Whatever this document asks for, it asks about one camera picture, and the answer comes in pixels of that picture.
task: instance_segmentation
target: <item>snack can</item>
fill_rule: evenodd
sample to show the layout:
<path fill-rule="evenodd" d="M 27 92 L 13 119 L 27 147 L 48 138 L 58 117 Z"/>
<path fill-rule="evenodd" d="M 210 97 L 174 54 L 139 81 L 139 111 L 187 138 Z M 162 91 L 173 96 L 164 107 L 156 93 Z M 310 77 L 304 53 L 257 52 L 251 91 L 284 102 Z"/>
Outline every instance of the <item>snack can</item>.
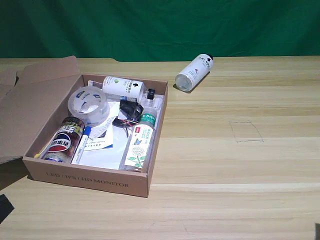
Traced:
<path fill-rule="evenodd" d="M 74 116 L 66 117 L 43 159 L 71 163 L 84 129 L 82 120 Z"/>

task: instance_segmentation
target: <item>white paper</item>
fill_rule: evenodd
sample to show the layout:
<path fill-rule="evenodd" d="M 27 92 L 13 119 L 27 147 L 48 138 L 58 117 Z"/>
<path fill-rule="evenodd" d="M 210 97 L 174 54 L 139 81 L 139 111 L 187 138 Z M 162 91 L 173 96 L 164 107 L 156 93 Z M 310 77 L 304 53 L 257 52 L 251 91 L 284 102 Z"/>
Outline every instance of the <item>white paper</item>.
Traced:
<path fill-rule="evenodd" d="M 163 95 L 155 95 L 155 104 L 154 107 L 157 109 L 157 117 L 155 121 L 155 130 L 157 131 L 158 121 L 163 112 Z M 122 113 L 117 112 L 116 115 L 119 115 L 119 118 L 125 118 Z M 126 131 L 121 127 L 111 126 L 113 131 L 113 145 L 112 148 L 104 148 L 97 150 L 87 150 L 84 151 L 79 165 L 97 167 L 97 168 L 106 168 L 106 169 L 119 169 L 121 159 L 123 157 L 128 139 Z M 128 128 L 128 134 L 131 134 L 131 128 Z"/>
<path fill-rule="evenodd" d="M 113 132 L 113 126 L 111 124 L 109 125 L 108 129 L 95 140 L 91 140 L 89 138 L 85 144 L 84 151 L 112 148 L 114 143 Z"/>
<path fill-rule="evenodd" d="M 103 123 L 91 129 L 91 133 L 89 135 L 89 139 L 91 141 L 95 141 L 105 131 L 107 131 L 109 126 L 112 126 L 112 122 L 115 120 L 115 118 L 119 114 L 120 100 L 107 98 L 107 103 L 108 103 L 108 108 L 110 109 L 109 116 L 106 118 L 106 120 Z"/>

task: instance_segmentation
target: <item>white bottle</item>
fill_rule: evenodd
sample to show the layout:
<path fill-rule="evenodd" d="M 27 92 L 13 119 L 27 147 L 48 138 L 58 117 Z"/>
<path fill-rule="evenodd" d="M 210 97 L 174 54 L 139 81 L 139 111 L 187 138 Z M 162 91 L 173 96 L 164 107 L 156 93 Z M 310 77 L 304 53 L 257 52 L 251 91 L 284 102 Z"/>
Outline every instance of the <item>white bottle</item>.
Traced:
<path fill-rule="evenodd" d="M 153 106 L 153 100 L 148 100 L 147 105 L 144 105 L 139 123 L 132 130 L 119 170 L 142 172 L 147 169 L 155 135 L 156 119 L 157 110 Z"/>
<path fill-rule="evenodd" d="M 175 85 L 184 92 L 191 91 L 209 73 L 213 65 L 214 60 L 210 54 L 198 55 L 175 77 Z"/>
<path fill-rule="evenodd" d="M 115 76 L 106 76 L 102 86 L 102 91 L 106 94 L 120 96 L 121 100 L 137 103 L 141 103 L 142 99 L 147 97 L 150 90 L 146 88 L 142 81 Z"/>

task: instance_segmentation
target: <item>open cardboard box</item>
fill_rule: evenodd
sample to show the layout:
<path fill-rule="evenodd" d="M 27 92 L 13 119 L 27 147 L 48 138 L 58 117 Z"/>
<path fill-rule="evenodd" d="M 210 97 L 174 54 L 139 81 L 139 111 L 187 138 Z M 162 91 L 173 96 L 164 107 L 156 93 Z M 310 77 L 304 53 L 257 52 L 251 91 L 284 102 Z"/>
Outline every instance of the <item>open cardboard box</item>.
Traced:
<path fill-rule="evenodd" d="M 70 95 L 89 80 L 102 83 L 104 78 L 105 75 L 81 74 L 74 56 L 27 66 L 16 86 L 0 99 L 0 162 L 23 156 L 23 163 L 36 181 L 147 197 L 167 105 L 166 81 L 130 78 L 143 81 L 147 88 L 164 95 L 145 173 L 34 158 L 70 115 Z"/>

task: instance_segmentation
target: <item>black bottle cap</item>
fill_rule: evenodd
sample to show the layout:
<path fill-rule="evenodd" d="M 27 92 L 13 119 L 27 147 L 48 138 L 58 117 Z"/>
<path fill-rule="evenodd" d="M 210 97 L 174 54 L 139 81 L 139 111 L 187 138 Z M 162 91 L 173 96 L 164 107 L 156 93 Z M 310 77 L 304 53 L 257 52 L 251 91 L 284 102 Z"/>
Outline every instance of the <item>black bottle cap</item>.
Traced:
<path fill-rule="evenodd" d="M 156 93 L 156 91 L 154 89 L 149 88 L 148 91 L 147 91 L 146 98 L 150 99 L 150 100 L 153 100 L 155 98 L 155 93 Z"/>
<path fill-rule="evenodd" d="M 211 54 L 208 54 L 208 53 L 206 53 L 206 54 L 211 58 L 211 60 L 214 59 L 214 57 Z"/>

